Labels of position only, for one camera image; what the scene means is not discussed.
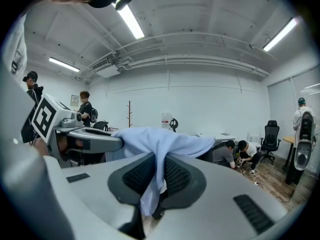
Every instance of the white wall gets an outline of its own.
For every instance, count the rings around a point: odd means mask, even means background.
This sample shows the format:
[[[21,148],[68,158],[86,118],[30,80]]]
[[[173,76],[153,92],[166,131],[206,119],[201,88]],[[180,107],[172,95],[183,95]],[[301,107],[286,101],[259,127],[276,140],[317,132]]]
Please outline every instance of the white wall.
[[[179,133],[227,132],[241,140],[248,131],[264,135],[270,119],[267,87],[258,79],[225,67],[153,66],[99,79],[88,91],[98,120],[110,127],[128,127],[131,101],[133,127],[161,127],[161,114],[170,112]]]
[[[320,64],[320,55],[310,46],[304,52],[273,69],[272,73],[262,83],[266,86],[272,85],[318,64]]]
[[[56,97],[68,107],[70,107],[71,95],[79,96],[79,93],[86,89],[85,83],[72,80],[71,76],[65,74],[59,75],[57,72],[50,69],[28,63],[25,69],[25,74],[30,71],[37,72],[37,84],[38,86],[43,86],[44,94],[49,94],[53,97]],[[21,82],[21,86],[25,91],[28,90],[25,82]]]

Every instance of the window blind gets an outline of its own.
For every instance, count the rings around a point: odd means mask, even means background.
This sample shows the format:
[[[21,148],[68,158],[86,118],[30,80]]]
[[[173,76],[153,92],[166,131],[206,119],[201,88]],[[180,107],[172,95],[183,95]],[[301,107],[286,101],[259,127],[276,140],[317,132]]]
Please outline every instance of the window blind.
[[[276,120],[280,127],[278,139],[281,140],[275,155],[287,159],[291,144],[284,141],[284,136],[295,136],[293,120],[295,111],[295,93],[292,81],[287,79],[277,84],[268,86],[270,101],[270,120]]]
[[[312,108],[316,119],[314,133],[320,135],[320,67],[294,76],[292,80],[296,98],[304,98],[306,106]],[[307,169],[317,174],[320,173],[320,139],[311,153]]]

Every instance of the office chair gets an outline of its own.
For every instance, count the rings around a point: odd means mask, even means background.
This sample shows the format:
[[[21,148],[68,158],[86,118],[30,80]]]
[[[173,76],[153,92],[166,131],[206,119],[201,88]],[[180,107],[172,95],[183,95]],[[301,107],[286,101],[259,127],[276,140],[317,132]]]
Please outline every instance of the office chair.
[[[265,150],[266,154],[262,155],[263,158],[260,162],[268,158],[271,161],[271,164],[274,164],[275,157],[273,156],[272,152],[277,151],[279,148],[279,144],[281,141],[281,139],[278,139],[277,144],[279,130],[280,127],[277,125],[277,121],[275,120],[270,120],[268,124],[264,127],[265,137],[261,138],[261,149]]]
[[[109,124],[109,122],[107,122],[107,121],[99,121],[99,122],[96,122],[92,128],[104,130],[107,132],[108,131],[108,124]]]

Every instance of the light blue cloth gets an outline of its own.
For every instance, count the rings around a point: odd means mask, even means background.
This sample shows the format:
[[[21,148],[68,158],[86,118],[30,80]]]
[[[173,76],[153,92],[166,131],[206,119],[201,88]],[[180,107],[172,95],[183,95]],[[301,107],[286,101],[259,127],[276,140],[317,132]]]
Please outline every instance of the light blue cloth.
[[[156,155],[156,173],[144,192],[140,203],[144,215],[151,216],[157,208],[160,191],[164,185],[164,163],[167,154],[197,158],[206,153],[215,143],[214,138],[200,138],[175,133],[162,128],[127,128],[112,134],[123,139],[123,148],[114,152],[118,157],[129,158],[141,153]]]

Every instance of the fluorescent light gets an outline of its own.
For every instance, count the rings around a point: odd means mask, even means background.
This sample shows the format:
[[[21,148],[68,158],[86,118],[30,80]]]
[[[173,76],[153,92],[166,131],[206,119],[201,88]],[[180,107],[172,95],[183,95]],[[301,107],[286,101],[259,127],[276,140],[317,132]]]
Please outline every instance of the fluorescent light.
[[[265,46],[263,49],[268,52],[274,47],[282,38],[284,38],[297,25],[297,19],[293,18],[290,22]]]
[[[128,5],[126,5],[122,10],[118,10],[117,12],[120,14],[126,25],[129,27],[135,39],[143,38],[145,36]]]
[[[313,93],[309,93],[309,95],[312,95],[312,94],[320,94],[320,91],[316,91],[316,92],[313,92]]]
[[[55,59],[55,58],[52,58],[52,57],[49,58],[49,61],[50,61],[50,62],[53,62],[53,63],[55,63],[55,64],[58,64],[58,65],[60,65],[60,66],[62,66],[62,67],[65,67],[65,68],[67,68],[67,69],[73,70],[73,71],[75,71],[75,72],[79,72],[79,71],[80,71],[80,69],[78,69],[78,68],[76,68],[76,67],[74,67],[74,66],[70,66],[70,65],[68,65],[68,64],[66,64],[66,63],[64,63],[64,62],[62,62],[62,61],[60,61],[60,60],[57,60],[57,59]]]
[[[320,83],[317,83],[317,84],[314,84],[314,85],[310,85],[308,87],[304,87],[304,89],[308,89],[308,88],[315,87],[315,86],[318,86],[318,85],[320,85]]]

